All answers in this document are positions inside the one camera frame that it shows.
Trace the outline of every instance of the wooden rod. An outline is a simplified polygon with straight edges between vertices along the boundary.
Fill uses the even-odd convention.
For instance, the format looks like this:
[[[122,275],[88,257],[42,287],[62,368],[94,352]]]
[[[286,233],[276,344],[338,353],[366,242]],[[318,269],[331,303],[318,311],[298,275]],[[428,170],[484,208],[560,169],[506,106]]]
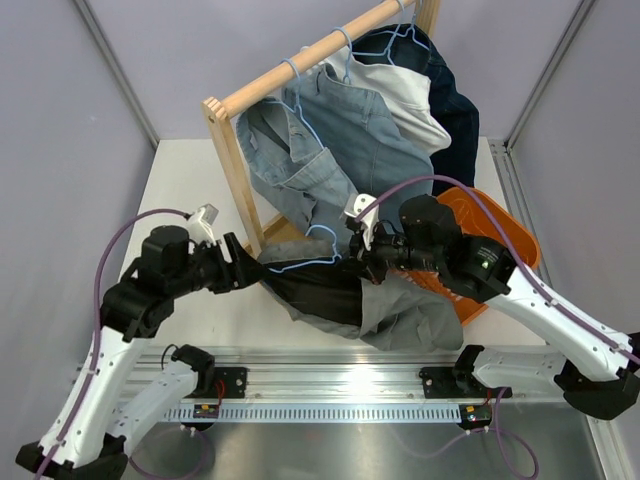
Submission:
[[[373,27],[402,11],[399,2],[402,2],[406,8],[413,4],[415,0],[386,0],[360,15],[355,20],[347,23],[343,28],[349,34],[349,37],[351,37],[351,41],[355,41]],[[408,18],[410,17],[405,15],[405,21],[407,21]],[[311,47],[294,55],[291,57],[291,60],[298,68],[298,72],[302,74],[302,72],[317,65],[347,44],[347,39],[344,37],[344,34],[340,31],[335,31],[322,40],[317,41],[311,45]],[[253,82],[245,85],[237,92],[229,95],[222,101],[222,104],[229,118],[233,118],[293,78],[295,78],[295,72],[291,66],[287,63],[281,63],[261,77],[256,78]]]
[[[440,0],[424,0],[424,5],[416,18],[416,25],[431,38],[436,28],[439,11]]]

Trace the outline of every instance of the white shirt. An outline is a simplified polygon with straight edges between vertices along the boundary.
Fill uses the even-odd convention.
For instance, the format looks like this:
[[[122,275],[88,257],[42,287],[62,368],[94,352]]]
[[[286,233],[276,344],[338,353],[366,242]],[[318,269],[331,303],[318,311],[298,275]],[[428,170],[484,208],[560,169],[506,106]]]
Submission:
[[[379,92],[404,138],[429,155],[451,145],[451,136],[431,116],[429,77],[404,67],[361,63],[349,53],[349,47],[338,50],[325,62],[342,79],[349,56],[351,85]]]

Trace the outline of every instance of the black garment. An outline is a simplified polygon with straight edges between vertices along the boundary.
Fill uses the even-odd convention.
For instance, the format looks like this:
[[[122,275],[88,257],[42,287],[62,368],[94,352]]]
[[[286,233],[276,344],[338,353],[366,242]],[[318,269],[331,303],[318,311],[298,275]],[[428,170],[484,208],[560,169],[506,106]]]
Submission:
[[[371,30],[353,43],[354,52],[382,52],[389,40],[390,33],[397,25]],[[404,34],[409,24],[402,25],[399,33]],[[464,95],[456,90],[456,80],[438,53],[435,45],[426,33],[416,27],[416,40],[429,47],[429,51],[414,43],[411,34],[407,37],[396,37],[391,46],[391,59],[399,67],[426,75],[431,79],[429,104],[431,114],[451,135],[451,146],[431,155],[431,162],[436,174],[453,177],[469,187],[474,186],[476,173],[476,155],[478,153],[479,115],[478,109]],[[365,64],[389,64],[386,55],[370,57],[355,54],[355,58]],[[438,195],[451,188],[445,182],[433,184],[433,195]]]
[[[299,263],[300,260],[294,260],[268,263],[265,266],[282,270],[283,267]],[[335,265],[307,265],[283,273],[267,270],[263,282],[302,313],[345,325],[362,326],[360,279],[341,271]]]

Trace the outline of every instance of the dark denim jeans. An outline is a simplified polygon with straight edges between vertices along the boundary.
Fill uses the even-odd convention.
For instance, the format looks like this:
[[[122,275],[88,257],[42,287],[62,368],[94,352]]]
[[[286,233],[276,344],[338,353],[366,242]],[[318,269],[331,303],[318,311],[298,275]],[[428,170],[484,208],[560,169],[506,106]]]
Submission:
[[[389,43],[391,34],[380,33],[395,30],[396,25],[371,30],[353,43],[354,52],[382,52]],[[409,25],[402,25],[404,34]],[[479,115],[478,109],[456,90],[456,80],[426,33],[416,27],[416,40],[429,46],[429,51],[413,42],[411,35],[397,37],[391,47],[391,59],[399,67],[426,75],[431,79],[429,104],[431,114],[451,135],[451,146],[431,155],[435,173],[453,177],[472,187],[476,173],[478,153]],[[386,56],[370,57],[355,54],[358,61],[366,64],[389,64]],[[433,195],[451,188],[450,184],[434,182]]]

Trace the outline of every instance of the pocket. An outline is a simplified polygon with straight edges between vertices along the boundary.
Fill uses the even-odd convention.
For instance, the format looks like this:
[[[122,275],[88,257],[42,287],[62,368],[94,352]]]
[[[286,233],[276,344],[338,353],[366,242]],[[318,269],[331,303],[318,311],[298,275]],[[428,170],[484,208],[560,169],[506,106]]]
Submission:
[[[327,148],[283,183],[283,186],[306,192],[317,200],[338,207],[344,207],[349,196],[357,193],[355,186]]]

